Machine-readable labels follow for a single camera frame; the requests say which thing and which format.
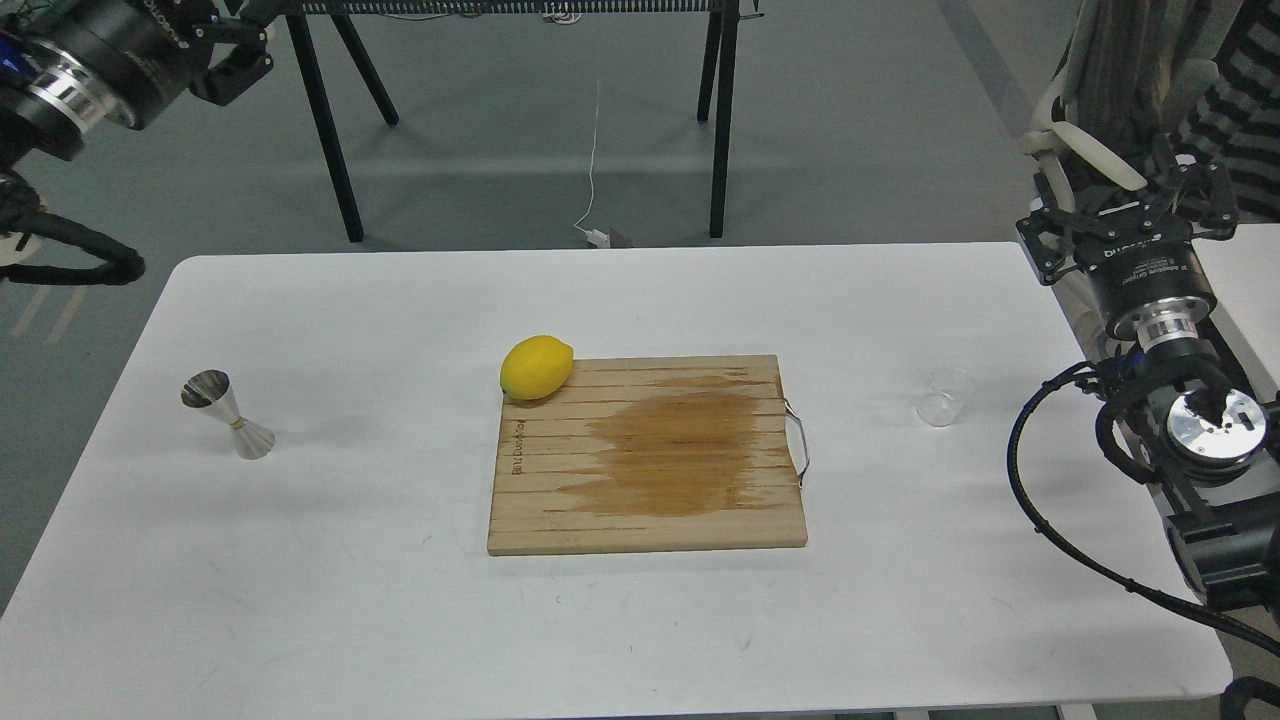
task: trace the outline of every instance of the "yellow lemon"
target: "yellow lemon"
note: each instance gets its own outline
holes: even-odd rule
[[[559,389],[573,369],[573,348],[549,334],[516,343],[506,360],[498,384],[516,400],[539,400]]]

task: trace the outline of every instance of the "clear plastic cup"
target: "clear plastic cup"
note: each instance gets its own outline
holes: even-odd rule
[[[973,378],[964,368],[942,365],[929,373],[928,389],[915,401],[915,414],[925,424],[945,428],[956,421],[973,398]]]

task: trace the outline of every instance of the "stainless steel jigger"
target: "stainless steel jigger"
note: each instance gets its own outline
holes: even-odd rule
[[[257,460],[275,445],[275,433],[241,416],[232,395],[232,380],[221,370],[192,375],[182,386],[182,404],[230,425],[236,454],[244,460]]]

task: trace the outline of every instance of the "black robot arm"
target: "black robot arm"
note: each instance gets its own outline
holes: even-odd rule
[[[1217,300],[1192,241],[1235,232],[1225,168],[1165,164],[1146,187],[1092,214],[1061,210],[1048,192],[1042,200],[1018,223],[1041,283],[1079,273],[1103,332],[1129,345],[1093,364],[1100,448],[1167,500],[1170,546],[1206,607],[1280,614],[1280,493],[1217,506],[1199,493],[1280,451],[1280,402],[1260,402],[1245,378],[1229,377],[1226,348],[1198,328]],[[1116,439],[1117,427],[1132,432],[1134,454]]]
[[[102,119],[142,129],[184,90],[225,105],[271,68],[269,26],[284,0],[67,0],[0,23],[0,250],[22,258],[31,236],[79,247],[93,269],[0,265],[0,278],[38,284],[124,284],[137,252],[50,214],[13,165],[32,150],[72,160]],[[236,13],[239,17],[230,17]],[[230,53],[210,67],[216,45]]]

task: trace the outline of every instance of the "table leg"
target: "table leg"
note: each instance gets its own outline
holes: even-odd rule
[[[347,46],[347,53],[351,53],[351,59],[356,63],[356,69],[360,70],[360,77],[365,81],[365,87],[369,88],[369,94],[374,96],[378,110],[383,114],[383,120],[389,126],[399,123],[399,113],[392,105],[392,97],[387,95],[383,78],[378,77],[378,69],[374,68],[374,61],[369,58],[365,44],[360,41],[360,33],[356,32],[356,26],[351,23],[351,17],[332,17],[334,27],[338,28],[338,36],[342,37],[343,45]]]
[[[716,55],[719,54],[724,13],[712,10],[707,19],[707,47],[703,50],[703,83],[698,88],[698,122],[705,123],[712,109],[712,86],[716,85]]]
[[[728,131],[733,113],[733,64],[737,60],[739,0],[726,0],[716,95],[716,159],[712,167],[710,236],[724,236],[724,193],[728,183]]]
[[[1098,720],[1093,712],[1093,706],[1088,703],[1060,705],[1057,706],[1059,720]]]
[[[324,150],[325,164],[329,165],[329,179],[333,182],[334,195],[338,196],[338,209],[347,227],[347,238],[351,242],[360,242],[365,240],[365,227],[360,222],[356,193],[351,188],[347,161],[342,156],[338,128],[333,124],[333,110],[329,108],[329,95],[324,90],[324,78],[320,77],[320,61],[311,42],[311,29],[305,15],[285,15],[284,20],[293,40],[293,53],[298,56],[302,86],[306,87],[307,102],[311,104],[311,117],[316,122],[316,133],[320,135],[320,147]]]

